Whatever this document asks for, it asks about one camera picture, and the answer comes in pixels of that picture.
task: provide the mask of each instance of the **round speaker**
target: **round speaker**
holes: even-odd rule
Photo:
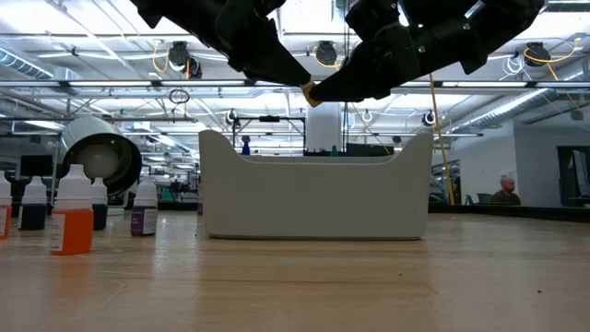
[[[115,126],[93,116],[80,117],[65,128],[60,150],[63,174],[72,164],[84,165],[90,180],[103,179],[109,195],[127,190],[141,173],[137,146]]]

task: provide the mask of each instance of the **purple label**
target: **purple label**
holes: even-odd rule
[[[134,207],[131,212],[131,235],[153,235],[158,225],[158,211],[153,207]]]

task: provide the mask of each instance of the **orange bottle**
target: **orange bottle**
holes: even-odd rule
[[[70,165],[59,182],[50,227],[52,255],[84,254],[92,248],[94,212],[90,179],[82,165]]]
[[[11,219],[12,196],[10,195],[10,182],[6,180],[4,171],[0,171],[0,240],[8,238]]]

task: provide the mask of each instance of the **white bottle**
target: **white bottle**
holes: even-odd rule
[[[84,166],[70,165],[69,173],[59,181],[50,229],[52,255],[76,255],[92,248],[92,190]]]
[[[10,182],[4,176],[4,171],[0,171],[0,240],[7,239],[10,233],[10,220],[12,219],[10,186]]]
[[[94,179],[92,184],[92,209],[94,210],[94,231],[103,231],[109,217],[109,197],[102,178]]]
[[[131,235],[156,234],[158,227],[158,188],[145,177],[137,186],[136,199],[131,214]]]
[[[25,195],[20,202],[18,229],[21,231],[44,230],[46,216],[47,187],[40,176],[35,176],[25,187]]]

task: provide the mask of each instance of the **white cylinder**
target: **white cylinder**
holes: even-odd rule
[[[307,150],[342,149],[342,108],[339,102],[325,102],[316,108],[307,107]]]

